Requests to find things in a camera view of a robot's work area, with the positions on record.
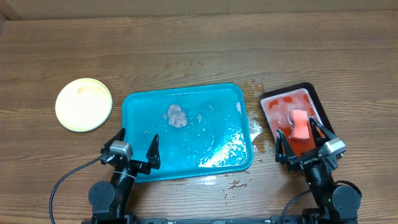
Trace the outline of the yellow plate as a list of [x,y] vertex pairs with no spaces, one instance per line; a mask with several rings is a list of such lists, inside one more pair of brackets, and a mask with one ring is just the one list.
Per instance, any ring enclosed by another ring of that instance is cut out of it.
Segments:
[[113,99],[105,84],[94,78],[79,78],[58,94],[55,114],[62,126],[87,132],[101,126],[111,114]]

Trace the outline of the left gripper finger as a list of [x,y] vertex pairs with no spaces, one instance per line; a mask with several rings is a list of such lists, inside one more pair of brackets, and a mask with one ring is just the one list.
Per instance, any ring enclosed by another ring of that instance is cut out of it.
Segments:
[[151,169],[160,168],[159,135],[156,134],[146,154],[147,163]]
[[126,130],[124,128],[121,128],[121,130],[113,138],[111,138],[108,142],[106,142],[102,146],[101,152],[109,151],[110,146],[115,141],[124,141],[125,133],[126,133]]

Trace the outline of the green and pink sponge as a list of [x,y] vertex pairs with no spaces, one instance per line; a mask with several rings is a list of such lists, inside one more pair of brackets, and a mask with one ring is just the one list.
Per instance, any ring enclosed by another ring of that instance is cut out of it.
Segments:
[[296,140],[307,140],[310,138],[307,127],[308,113],[304,110],[292,110],[289,114],[292,122],[290,137]]

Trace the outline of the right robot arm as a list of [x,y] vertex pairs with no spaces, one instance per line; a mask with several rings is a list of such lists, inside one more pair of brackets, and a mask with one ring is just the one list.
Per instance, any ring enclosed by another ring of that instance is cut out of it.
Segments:
[[[298,194],[284,207],[277,223],[357,223],[362,193],[347,180],[335,181],[332,172],[346,151],[345,143],[314,117],[309,119],[315,148],[300,157],[294,153],[281,129],[276,131],[275,161],[289,171],[300,171],[309,189]],[[287,209],[300,197],[311,193],[315,208],[287,218]]]

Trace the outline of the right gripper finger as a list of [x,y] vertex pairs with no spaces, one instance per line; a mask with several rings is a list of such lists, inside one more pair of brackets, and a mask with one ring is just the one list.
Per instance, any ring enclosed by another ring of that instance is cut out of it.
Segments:
[[324,127],[314,116],[309,118],[309,122],[316,147],[321,147],[324,143],[337,138],[335,134]]
[[281,129],[276,131],[276,136],[275,161],[280,162],[281,164],[295,164],[297,161],[297,155],[294,153],[294,150]]

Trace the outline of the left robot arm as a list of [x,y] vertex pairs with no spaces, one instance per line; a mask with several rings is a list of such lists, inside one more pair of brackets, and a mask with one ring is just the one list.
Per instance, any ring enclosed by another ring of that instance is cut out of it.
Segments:
[[95,183],[88,193],[93,213],[91,223],[140,222],[126,208],[137,175],[149,175],[152,169],[160,168],[159,136],[154,136],[145,162],[132,159],[132,147],[124,141],[125,133],[126,130],[122,128],[101,148],[99,161],[102,165],[113,166],[114,172],[110,181]]

